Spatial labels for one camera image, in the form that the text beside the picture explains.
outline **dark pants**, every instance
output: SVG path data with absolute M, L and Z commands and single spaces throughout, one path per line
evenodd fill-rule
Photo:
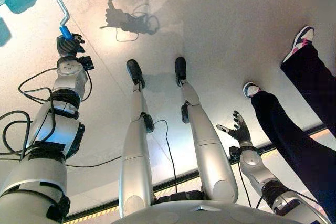
M 319 59 L 314 46 L 298 50 L 281 69 L 336 137 L 336 78 Z
M 318 58 L 315 48 L 304 46 L 281 69 L 336 136 L 336 78 Z M 336 151 L 297 127 L 274 95 L 262 91 L 251 101 L 262 129 L 336 223 Z
M 273 94 L 261 91 L 251 101 L 268 138 L 336 223 L 336 151 L 297 127 Z

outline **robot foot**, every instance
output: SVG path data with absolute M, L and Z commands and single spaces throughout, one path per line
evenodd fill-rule
M 175 74 L 176 74 L 176 83 L 180 87 L 181 80 L 186 79 L 186 62 L 183 56 L 178 57 L 175 60 Z
M 145 87 L 146 83 L 142 77 L 142 71 L 136 60 L 128 60 L 126 63 L 127 71 L 130 74 L 134 84 L 141 83 L 142 88 Z

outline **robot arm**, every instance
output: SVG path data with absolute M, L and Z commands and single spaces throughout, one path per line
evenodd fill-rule
M 69 211 L 65 160 L 79 149 L 84 133 L 78 109 L 87 81 L 85 70 L 93 68 L 87 57 L 76 58 L 83 50 L 81 36 L 73 36 L 79 40 L 57 40 L 58 78 L 30 128 L 28 154 L 0 190 L 1 223 L 62 223 Z
M 239 141 L 239 151 L 235 146 L 231 147 L 231 150 L 238 153 L 238 157 L 240 157 L 241 171 L 248 177 L 253 189 L 262 196 L 273 212 L 299 223 L 330 223 L 325 216 L 306 203 L 299 195 L 284 186 L 264 166 L 257 149 L 252 145 L 249 130 L 243 117 L 237 111 L 235 111 L 234 117 L 234 121 L 238 124 L 235 125 L 235 130 L 222 125 L 217 125 L 217 128 Z

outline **black cable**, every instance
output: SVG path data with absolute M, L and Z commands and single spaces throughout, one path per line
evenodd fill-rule
M 16 161 L 20 161 L 17 158 L 0 158 L 0 160 L 16 160 Z
M 167 145 L 168 145 L 168 151 L 169 151 L 169 155 L 170 155 L 170 159 L 172 160 L 172 164 L 173 164 L 173 170 L 174 170 L 174 181 L 175 181 L 175 192 L 177 193 L 177 181 L 176 181 L 176 171 L 175 171 L 175 165 L 174 165 L 174 161 L 173 161 L 173 157 L 172 157 L 172 152 L 170 151 L 170 146 L 169 146 L 169 142 L 168 142 L 168 123 L 166 120 L 161 119 L 156 121 L 154 124 L 159 123 L 159 122 L 165 122 L 166 127 L 167 127 L 167 131 L 166 131 L 166 141 L 167 141 Z
M 39 88 L 39 89 L 34 89 L 34 90 L 27 90 L 27 91 L 23 91 L 22 94 L 25 94 L 25 93 L 31 93 L 31 92 L 36 92 L 36 91 L 40 91 L 40 90 L 48 90 L 49 91 L 49 99 L 50 99 L 50 110 L 51 110 L 51 120 L 52 120 L 52 128 L 51 128 L 51 131 L 49 132 L 48 135 L 46 135 L 42 140 L 39 141 L 38 144 L 33 144 L 31 145 L 30 147 L 27 148 L 28 149 L 31 149 L 31 148 L 34 148 L 34 147 L 38 147 L 41 143 L 43 143 L 45 140 L 47 140 L 48 138 L 51 137 L 51 135 L 54 133 L 55 131 L 55 128 L 56 128 L 56 119 L 55 119 L 55 109 L 54 109 L 54 100 L 53 100 L 53 93 L 51 91 L 50 88 L 48 87 L 43 87 L 43 88 Z M 25 152 L 26 152 L 26 145 L 27 145 L 27 139 L 25 139 L 24 141 L 24 145 L 23 145 L 23 148 L 22 148 L 22 153 L 21 153 L 21 159 L 23 159 L 25 157 Z
M 312 202 L 314 202 L 314 203 L 316 203 L 317 205 L 319 205 L 320 206 L 320 203 L 318 202 L 318 201 L 316 201 L 316 200 L 314 200 L 314 199 L 312 199 L 312 198 L 310 198 L 310 197 L 308 197 L 308 196 L 306 196 L 306 195 L 304 195 L 304 194 L 302 194 L 302 193 L 299 193 L 298 191 L 294 191 L 294 190 L 292 190 L 292 189 L 290 189 L 290 191 L 292 191 L 293 193 L 296 193 L 296 194 L 298 194 L 298 195 L 300 195 L 300 196 L 302 196 L 302 197 L 304 197 L 304 198 L 306 198 L 306 199 L 308 199 L 308 200 L 311 200 Z M 258 207 L 259 207 L 259 205 L 260 205 L 260 202 L 261 202 L 261 200 L 263 199 L 263 195 L 261 196 L 261 198 L 259 199 L 259 201 L 258 201 L 258 204 L 257 204 L 257 206 L 256 206 L 256 209 L 258 209 Z
M 14 152 L 16 152 L 16 151 L 13 150 L 13 149 L 11 148 L 11 146 L 8 144 L 7 139 L 6 139 L 6 133 L 7 133 L 7 130 L 9 129 L 9 127 L 11 127 L 13 124 L 16 124 L 16 123 L 27 123 L 27 121 L 26 121 L 26 120 L 24 120 L 24 121 L 21 121 L 21 120 L 18 120 L 18 121 L 12 121 L 12 122 L 8 123 L 8 124 L 5 126 L 5 128 L 4 128 L 3 132 L 2 132 L 2 141 L 3 141 L 3 143 L 4 143 L 4 146 L 7 148 L 7 150 L 9 150 L 9 151 L 12 152 L 12 153 L 14 153 Z
M 298 194 L 298 195 L 300 195 L 300 196 L 302 196 L 302 197 L 304 197 L 304 198 L 306 198 L 306 199 L 309 199 L 309 200 L 311 200 L 311 201 L 313 201 L 314 203 L 316 203 L 317 205 L 319 205 L 320 206 L 320 203 L 318 203 L 318 201 L 316 201 L 316 200 L 314 200 L 314 199 L 312 199 L 312 198 L 309 198 L 308 196 L 306 196 L 306 195 L 304 195 L 304 194 L 301 194 L 301 193 L 299 193 L 298 191 L 294 191 L 294 190 L 292 190 L 292 189 L 290 189 L 293 193 L 296 193 L 296 194 Z
M 36 75 L 30 77 L 29 79 L 25 80 L 24 82 L 22 82 L 22 83 L 19 85 L 19 87 L 18 87 L 19 92 L 20 92 L 21 94 L 23 94 L 25 97 L 31 99 L 32 101 L 37 102 L 37 103 L 39 103 L 39 104 L 43 104 L 42 102 L 39 102 L 39 101 L 37 101 L 37 100 L 46 102 L 45 99 L 41 99 L 41 98 L 34 97 L 34 96 L 32 96 L 32 95 L 29 95 L 29 94 L 25 94 L 25 92 L 21 90 L 21 87 L 22 87 L 25 83 L 27 83 L 28 81 L 30 81 L 31 79 L 33 79 L 33 78 L 35 78 L 35 77 L 38 77 L 38 76 L 40 76 L 41 74 L 43 74 L 43 73 L 45 73 L 45 72 L 48 72 L 48 71 L 52 71 L 52 70 L 57 70 L 57 68 L 49 68 L 49 69 L 44 70 L 44 71 L 42 71 L 41 73 L 38 73 L 38 74 L 36 74 Z
M 106 164 L 106 163 L 115 161 L 115 160 L 117 160 L 117 159 L 119 159 L 119 158 L 121 158 L 121 156 L 119 156 L 119 157 L 115 157 L 115 158 L 113 158 L 113 159 L 111 159 L 111 160 L 105 161 L 105 162 L 100 163 L 100 164 L 98 164 L 98 165 L 83 165 L 83 166 L 81 166 L 81 165 L 66 165 L 66 166 L 70 166 L 70 167 L 79 167 L 79 168 L 91 168 L 91 167 L 97 167 L 97 166 L 100 166 L 100 165 L 104 165 L 104 164 Z
M 24 146 L 23 146 L 22 150 L 20 150 L 20 151 L 13 151 L 13 152 L 11 151 L 9 153 L 0 153 L 0 155 L 4 156 L 4 155 L 13 155 L 13 154 L 21 153 L 21 159 L 22 159 L 24 157 L 24 150 L 26 149 L 25 144 L 28 141 L 29 130 L 30 130 L 30 117 L 29 117 L 28 113 L 25 112 L 25 111 L 22 111 L 22 110 L 15 110 L 15 111 L 11 111 L 11 112 L 8 112 L 8 113 L 0 116 L 0 120 L 2 120 L 3 118 L 5 118 L 5 117 L 7 117 L 9 115 L 15 114 L 15 113 L 23 114 L 26 117 L 26 119 L 27 119 L 27 127 L 26 127 L 25 139 L 24 139 Z
M 92 80 L 91 80 L 91 77 L 90 77 L 88 71 L 85 71 L 85 72 L 86 72 L 86 74 L 88 75 L 88 78 L 89 78 L 89 81 L 90 81 L 90 92 L 89 92 L 88 96 L 82 100 L 82 102 L 85 101 L 85 100 L 87 100 L 87 99 L 90 97 L 91 92 L 92 92 Z
M 260 199 L 259 199 L 259 201 L 258 201 L 258 204 L 257 204 L 257 206 L 256 206 L 256 209 L 258 209 L 258 207 L 259 207 L 259 205 L 260 205 L 260 202 L 261 202 L 261 200 L 263 199 L 263 195 L 260 197 Z
M 242 179 L 242 181 L 241 181 L 241 182 L 243 182 L 243 186 L 244 186 L 244 189 L 245 189 L 245 192 L 246 192 L 246 196 L 247 196 L 248 204 L 250 205 L 250 207 L 252 207 L 252 205 L 251 205 L 251 201 L 250 201 L 250 197 L 248 196 L 248 192 L 247 192 L 247 189 L 246 189 L 246 186 L 245 186 L 244 180 L 243 180 L 243 176 L 242 176 L 242 174 L 241 174 L 241 170 L 240 170 L 240 165 L 239 165 L 239 162 L 240 162 L 240 161 L 238 160 L 237 164 L 238 164 L 238 168 L 239 168 L 239 174 L 240 174 L 240 178 Z

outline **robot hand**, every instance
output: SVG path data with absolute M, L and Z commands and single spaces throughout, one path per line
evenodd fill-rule
M 57 51 L 61 57 L 76 56 L 78 52 L 85 52 L 84 48 L 80 45 L 85 43 L 82 36 L 79 34 L 72 34 L 73 40 L 66 40 L 62 35 L 56 39 Z
M 226 132 L 234 139 L 238 140 L 238 142 L 241 144 L 243 142 L 251 143 L 251 136 L 250 132 L 247 128 L 247 125 L 243 119 L 243 117 L 239 114 L 238 111 L 235 111 L 233 114 L 234 118 L 233 120 L 237 123 L 237 125 L 234 125 L 236 128 L 235 130 L 231 130 L 227 127 L 224 127 L 220 124 L 216 125 L 217 129 Z

